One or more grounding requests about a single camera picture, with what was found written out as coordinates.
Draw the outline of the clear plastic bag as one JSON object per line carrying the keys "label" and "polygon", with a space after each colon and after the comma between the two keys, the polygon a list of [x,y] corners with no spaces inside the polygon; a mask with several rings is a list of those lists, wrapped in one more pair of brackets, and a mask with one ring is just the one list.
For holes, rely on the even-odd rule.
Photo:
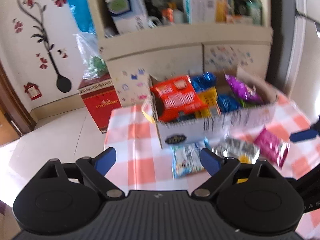
{"label": "clear plastic bag", "polygon": [[92,80],[108,74],[104,59],[100,55],[98,39],[92,33],[74,34],[82,62],[85,65],[83,79]]}

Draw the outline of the red crispy noodle bag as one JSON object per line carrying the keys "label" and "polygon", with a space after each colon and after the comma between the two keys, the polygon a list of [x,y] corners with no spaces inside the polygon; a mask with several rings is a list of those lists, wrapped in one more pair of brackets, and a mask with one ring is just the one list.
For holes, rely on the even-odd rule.
{"label": "red crispy noodle bag", "polygon": [[195,92],[189,75],[159,82],[150,87],[150,92],[156,100],[157,117],[161,122],[171,122],[208,107]]}

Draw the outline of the white carton box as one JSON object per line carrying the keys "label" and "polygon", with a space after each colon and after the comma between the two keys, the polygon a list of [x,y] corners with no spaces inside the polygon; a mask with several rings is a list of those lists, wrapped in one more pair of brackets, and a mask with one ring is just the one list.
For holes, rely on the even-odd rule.
{"label": "white carton box", "polygon": [[215,22],[216,0],[183,0],[183,10],[189,24]]}

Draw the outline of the wooden door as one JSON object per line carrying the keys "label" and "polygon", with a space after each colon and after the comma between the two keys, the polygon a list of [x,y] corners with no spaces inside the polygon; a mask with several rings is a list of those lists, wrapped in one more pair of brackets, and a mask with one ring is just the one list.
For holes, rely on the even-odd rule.
{"label": "wooden door", "polygon": [[36,126],[36,121],[31,117],[18,98],[2,64],[0,68],[0,82],[0,143],[1,146],[3,146],[32,132]]}

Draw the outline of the orange white checkered tablecloth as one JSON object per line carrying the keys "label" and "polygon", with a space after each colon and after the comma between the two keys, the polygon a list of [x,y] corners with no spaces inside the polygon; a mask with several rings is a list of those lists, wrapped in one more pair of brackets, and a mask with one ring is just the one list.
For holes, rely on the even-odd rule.
{"label": "orange white checkered tablecloth", "polygon": [[[306,129],[308,118],[285,95],[278,93],[276,113],[266,129],[284,141],[291,132]],[[263,126],[233,136],[253,142]],[[104,148],[113,147],[117,153],[116,164],[106,178],[121,188],[129,190],[188,190],[190,193],[210,176],[206,171],[184,178],[172,175],[171,149],[162,150],[156,126],[147,121],[140,106],[119,108],[112,111]],[[278,171],[284,177],[300,178],[319,164],[319,137],[290,143],[283,168]],[[319,210],[303,215],[297,232],[304,239],[319,239]]]}

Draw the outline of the white milk cardboard box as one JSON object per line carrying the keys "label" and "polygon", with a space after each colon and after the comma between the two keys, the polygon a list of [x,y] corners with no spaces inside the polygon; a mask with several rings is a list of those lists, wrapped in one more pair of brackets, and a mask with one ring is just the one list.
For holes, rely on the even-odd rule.
{"label": "white milk cardboard box", "polygon": [[214,73],[217,77],[216,90],[219,95],[231,94],[225,74],[233,75],[241,82],[253,88],[263,99],[261,106],[251,106],[222,113],[217,106],[209,107],[210,115],[182,121],[160,122],[158,115],[161,104],[153,95],[149,95],[142,105],[147,120],[156,124],[161,148],[174,145],[199,142],[204,138],[221,137],[228,132],[255,128],[271,122],[274,117],[278,96],[276,90],[258,76],[251,75],[241,67]]}

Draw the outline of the yellow snack packet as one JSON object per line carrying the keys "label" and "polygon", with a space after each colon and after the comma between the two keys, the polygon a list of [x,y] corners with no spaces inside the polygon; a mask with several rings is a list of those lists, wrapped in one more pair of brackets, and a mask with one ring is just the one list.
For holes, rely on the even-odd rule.
{"label": "yellow snack packet", "polygon": [[236,173],[236,183],[240,184],[248,180],[253,168],[253,163],[252,160],[246,155],[241,155],[238,159],[240,160],[241,165]]}

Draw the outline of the cream cabinet with stickers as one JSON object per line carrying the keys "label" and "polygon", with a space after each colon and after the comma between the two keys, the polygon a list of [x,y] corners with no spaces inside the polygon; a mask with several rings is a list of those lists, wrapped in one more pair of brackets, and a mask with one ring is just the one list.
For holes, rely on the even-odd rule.
{"label": "cream cabinet with stickers", "polygon": [[123,107],[143,103],[148,78],[160,80],[204,71],[241,67],[266,77],[273,31],[244,24],[170,24],[107,37],[115,25],[105,0],[88,0],[98,36],[98,48],[107,64]]}

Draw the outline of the large blue foil snack bag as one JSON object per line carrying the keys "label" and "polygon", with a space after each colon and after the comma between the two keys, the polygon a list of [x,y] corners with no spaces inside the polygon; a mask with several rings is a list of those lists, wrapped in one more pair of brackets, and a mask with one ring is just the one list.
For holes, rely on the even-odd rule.
{"label": "large blue foil snack bag", "polygon": [[196,93],[202,93],[212,87],[215,87],[217,78],[213,73],[205,72],[201,75],[190,77],[191,84]]}

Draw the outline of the silver foil snack bag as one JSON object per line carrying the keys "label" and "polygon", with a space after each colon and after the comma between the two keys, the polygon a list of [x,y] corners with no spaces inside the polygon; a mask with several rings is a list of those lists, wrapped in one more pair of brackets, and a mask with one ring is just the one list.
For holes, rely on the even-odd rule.
{"label": "silver foil snack bag", "polygon": [[260,149],[255,144],[231,137],[226,137],[212,148],[212,152],[221,158],[238,159],[241,155],[248,156],[255,164],[260,155]]}

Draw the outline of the yellow packet in box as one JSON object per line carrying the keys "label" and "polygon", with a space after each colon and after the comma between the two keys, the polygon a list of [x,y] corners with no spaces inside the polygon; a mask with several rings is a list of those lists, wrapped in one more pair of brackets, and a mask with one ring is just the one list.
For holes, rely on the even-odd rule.
{"label": "yellow packet in box", "polygon": [[205,90],[198,94],[202,102],[207,105],[207,108],[195,112],[195,118],[208,118],[215,115],[220,115],[221,111],[217,104],[217,91],[215,87]]}

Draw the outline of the pink snack packet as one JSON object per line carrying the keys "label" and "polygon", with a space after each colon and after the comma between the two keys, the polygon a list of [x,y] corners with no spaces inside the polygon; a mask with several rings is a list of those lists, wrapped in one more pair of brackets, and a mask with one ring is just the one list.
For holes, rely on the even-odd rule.
{"label": "pink snack packet", "polygon": [[253,144],[260,149],[260,155],[271,164],[282,168],[287,158],[290,144],[264,128]]}

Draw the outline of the small blue foil snack bag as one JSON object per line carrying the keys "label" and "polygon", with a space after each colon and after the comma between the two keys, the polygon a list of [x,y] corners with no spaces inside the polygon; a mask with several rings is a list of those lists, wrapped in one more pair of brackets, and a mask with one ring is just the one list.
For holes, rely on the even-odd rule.
{"label": "small blue foil snack bag", "polygon": [[217,104],[221,113],[229,113],[241,108],[240,103],[228,94],[219,94],[217,96]]}

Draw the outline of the white blue snack bag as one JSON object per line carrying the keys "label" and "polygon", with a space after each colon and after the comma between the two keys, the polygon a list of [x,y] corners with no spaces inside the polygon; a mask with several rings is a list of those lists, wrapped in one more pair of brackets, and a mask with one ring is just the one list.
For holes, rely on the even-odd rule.
{"label": "white blue snack bag", "polygon": [[180,178],[204,171],[200,161],[200,152],[206,145],[204,142],[195,142],[172,146],[172,175]]}

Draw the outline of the purple snack bag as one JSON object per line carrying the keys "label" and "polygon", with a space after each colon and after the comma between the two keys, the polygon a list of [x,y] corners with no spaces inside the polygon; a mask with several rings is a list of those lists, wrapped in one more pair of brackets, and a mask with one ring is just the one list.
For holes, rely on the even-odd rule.
{"label": "purple snack bag", "polygon": [[231,91],[241,100],[251,103],[263,103],[261,96],[234,76],[225,74],[225,80]]}

